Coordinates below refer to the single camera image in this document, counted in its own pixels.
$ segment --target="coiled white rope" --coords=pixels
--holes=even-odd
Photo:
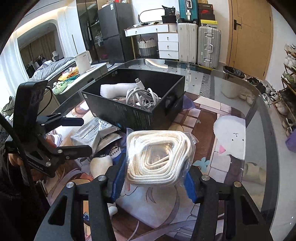
[[[127,136],[126,145],[126,178],[137,186],[175,185],[192,152],[190,139],[181,131],[135,131]],[[167,156],[153,162],[155,145]]]
[[[137,106],[136,104],[137,102],[139,102],[140,107],[142,107],[143,109],[149,109],[155,106],[159,101],[158,95],[154,93],[150,88],[145,90],[140,89],[139,87],[135,87],[134,89],[128,90],[126,93],[127,104],[129,104],[131,98],[134,106]]]

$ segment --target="gray blanket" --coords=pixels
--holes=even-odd
[[[62,72],[68,65],[74,63],[73,57],[63,58],[53,64],[47,66],[44,69],[38,70],[34,73],[33,77],[29,79],[32,80],[50,80],[58,73]]]

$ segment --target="silver suitcase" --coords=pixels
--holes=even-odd
[[[178,24],[179,61],[197,62],[197,25],[193,23]]]
[[[218,66],[220,46],[221,30],[212,27],[199,27],[197,63],[215,69]]]

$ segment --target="white drawer cabinet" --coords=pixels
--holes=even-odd
[[[159,42],[178,42],[178,33],[163,33],[157,36]]]
[[[148,25],[148,26],[131,28],[131,29],[125,30],[126,37],[139,35],[139,34],[163,33],[163,32],[168,32],[167,24]]]
[[[178,51],[179,45],[178,45],[178,42],[158,42],[158,49]]]
[[[171,59],[179,59],[178,51],[169,51],[169,50],[159,50],[160,58],[171,58]]]

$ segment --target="purple bag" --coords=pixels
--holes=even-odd
[[[286,140],[287,148],[296,153],[296,130]]]

